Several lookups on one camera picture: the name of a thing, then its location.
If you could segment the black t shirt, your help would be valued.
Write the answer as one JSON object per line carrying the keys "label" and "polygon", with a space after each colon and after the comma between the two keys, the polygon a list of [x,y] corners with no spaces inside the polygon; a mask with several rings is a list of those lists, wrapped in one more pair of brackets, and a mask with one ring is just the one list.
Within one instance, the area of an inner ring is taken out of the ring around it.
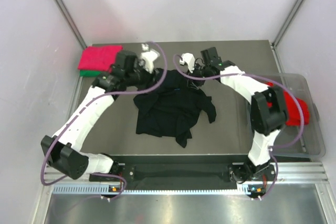
{"label": "black t shirt", "polygon": [[134,97],[138,109],[136,134],[173,137],[185,148],[202,111],[209,123],[215,122],[217,113],[212,98],[201,89],[190,87],[188,81],[177,70],[169,70],[157,89]]}

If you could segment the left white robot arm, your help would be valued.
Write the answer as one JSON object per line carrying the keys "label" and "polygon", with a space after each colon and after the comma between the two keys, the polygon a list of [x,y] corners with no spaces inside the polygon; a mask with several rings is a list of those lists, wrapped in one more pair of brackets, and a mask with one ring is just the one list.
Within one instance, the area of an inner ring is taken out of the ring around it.
{"label": "left white robot arm", "polygon": [[119,95],[127,93],[127,87],[137,87],[141,93],[157,87],[154,63],[159,56],[154,49],[145,49],[140,55],[127,50],[118,52],[114,64],[95,78],[66,124],[41,140],[45,165],[71,179],[93,173],[101,173],[107,180],[116,179],[119,168],[113,159],[107,154],[82,153],[83,143],[104,111]]}

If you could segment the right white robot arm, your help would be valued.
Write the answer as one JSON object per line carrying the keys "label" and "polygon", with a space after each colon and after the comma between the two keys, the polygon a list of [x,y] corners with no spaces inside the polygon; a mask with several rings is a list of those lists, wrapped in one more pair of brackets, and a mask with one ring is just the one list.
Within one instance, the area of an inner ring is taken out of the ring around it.
{"label": "right white robot arm", "polygon": [[201,86],[208,77],[215,77],[221,84],[232,88],[250,105],[250,126],[253,143],[248,153],[248,161],[243,170],[234,170],[239,182],[256,180],[264,174],[270,163],[270,149],[281,128],[288,121],[288,111],[283,91],[280,87],[269,86],[248,77],[233,62],[222,61],[216,48],[201,52],[202,64],[196,62],[191,53],[184,53],[180,65],[188,67],[187,75],[192,76],[192,84]]}

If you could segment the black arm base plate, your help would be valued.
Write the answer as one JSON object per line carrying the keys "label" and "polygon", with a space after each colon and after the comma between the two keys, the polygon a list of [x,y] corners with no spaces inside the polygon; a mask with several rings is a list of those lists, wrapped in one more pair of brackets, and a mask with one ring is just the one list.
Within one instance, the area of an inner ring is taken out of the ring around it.
{"label": "black arm base plate", "polygon": [[[249,159],[243,154],[115,155],[114,175],[127,181],[127,189],[233,189]],[[269,164],[263,175],[243,182],[270,185],[275,167]]]}

